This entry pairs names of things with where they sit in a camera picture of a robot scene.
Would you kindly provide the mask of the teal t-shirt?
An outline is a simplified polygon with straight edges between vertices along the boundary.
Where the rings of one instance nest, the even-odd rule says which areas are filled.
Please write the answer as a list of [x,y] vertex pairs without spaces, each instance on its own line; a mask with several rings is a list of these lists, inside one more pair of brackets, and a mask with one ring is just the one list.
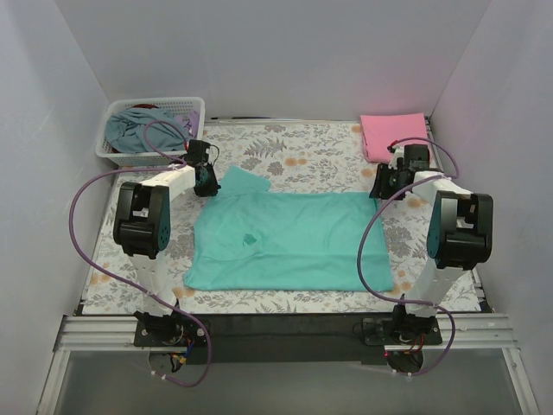
[[198,291],[391,291],[377,203],[363,192],[279,193],[232,166],[194,223],[183,282]]

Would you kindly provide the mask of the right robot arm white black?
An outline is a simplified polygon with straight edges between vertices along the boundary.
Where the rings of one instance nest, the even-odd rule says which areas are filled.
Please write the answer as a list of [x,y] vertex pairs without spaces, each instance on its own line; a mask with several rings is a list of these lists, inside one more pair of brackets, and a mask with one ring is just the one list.
[[371,198],[402,199],[408,192],[432,207],[426,238],[427,262],[392,312],[366,327],[380,344],[442,341],[436,315],[452,285],[487,262],[493,245],[493,198],[472,193],[430,162],[427,144],[400,139],[388,147],[391,160],[377,169]]

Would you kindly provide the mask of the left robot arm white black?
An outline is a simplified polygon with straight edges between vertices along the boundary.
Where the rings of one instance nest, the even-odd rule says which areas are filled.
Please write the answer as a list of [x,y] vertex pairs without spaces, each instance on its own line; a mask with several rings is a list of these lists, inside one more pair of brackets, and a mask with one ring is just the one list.
[[193,139],[183,156],[183,165],[173,164],[141,182],[124,182],[119,190],[113,239],[129,257],[144,294],[143,310],[135,317],[145,333],[163,345],[182,342],[185,331],[172,308],[176,297],[171,288],[165,250],[171,237],[171,202],[189,190],[199,197],[215,196],[220,189],[211,158],[217,146]]

